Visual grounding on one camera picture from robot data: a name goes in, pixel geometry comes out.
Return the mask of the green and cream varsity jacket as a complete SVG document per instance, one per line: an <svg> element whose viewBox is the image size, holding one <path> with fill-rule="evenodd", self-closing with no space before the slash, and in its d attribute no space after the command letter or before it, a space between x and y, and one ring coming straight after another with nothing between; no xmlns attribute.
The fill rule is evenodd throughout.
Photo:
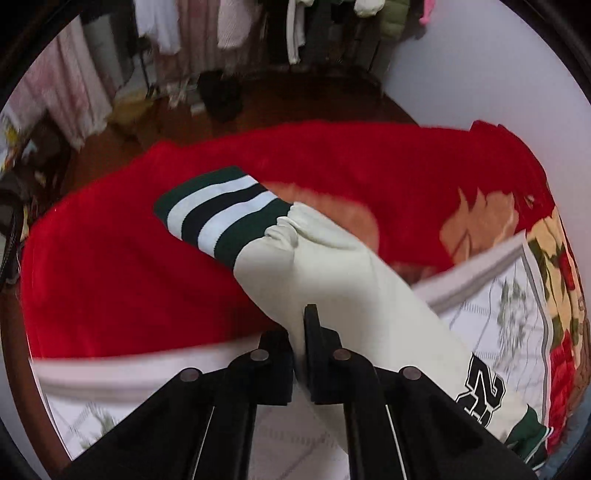
<svg viewBox="0 0 591 480"><path fill-rule="evenodd" d="M154 212L175 238L231 270L246 295L287 329L304 356L304 308L314 304L344 345L376 366L422 370L453 400L475 353L401 279L344 228L310 204L288 202L235 167L192 178L161 195ZM486 429L508 446L544 425L505 392Z"/></svg>

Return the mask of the white quilted bed sheet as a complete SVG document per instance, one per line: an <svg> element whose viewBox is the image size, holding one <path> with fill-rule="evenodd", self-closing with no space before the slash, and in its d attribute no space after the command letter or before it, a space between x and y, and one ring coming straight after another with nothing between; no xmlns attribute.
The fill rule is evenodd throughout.
<svg viewBox="0 0 591 480"><path fill-rule="evenodd" d="M510 447L532 471L547 459L549 347L553 340L541 275L523 234L414 288L448 328L506 383L544 425ZM142 355L40 359L33 372L66 449L78 457L100 438L98 426L123 419L186 367L221 369L256 346L255 337ZM346 453L315 416L301 388L287 408L263 407L254 431L252 479L346 479Z"/></svg>

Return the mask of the red floral plush blanket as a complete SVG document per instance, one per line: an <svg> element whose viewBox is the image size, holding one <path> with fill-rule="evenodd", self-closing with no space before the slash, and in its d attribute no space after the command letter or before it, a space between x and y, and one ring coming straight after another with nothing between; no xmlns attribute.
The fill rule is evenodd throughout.
<svg viewBox="0 0 591 480"><path fill-rule="evenodd" d="M580 277L546 173L501 125L305 122L162 141L33 226L40 377L207 366L304 307L377 366L414 365L529 463L590 382Z"/></svg>

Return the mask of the olive green puffer jacket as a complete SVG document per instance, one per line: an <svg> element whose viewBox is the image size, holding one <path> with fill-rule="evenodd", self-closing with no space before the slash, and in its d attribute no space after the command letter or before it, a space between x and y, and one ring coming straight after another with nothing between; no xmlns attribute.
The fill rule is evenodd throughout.
<svg viewBox="0 0 591 480"><path fill-rule="evenodd" d="M386 0L379 13L380 35L383 40L399 41L408 20L410 0Z"/></svg>

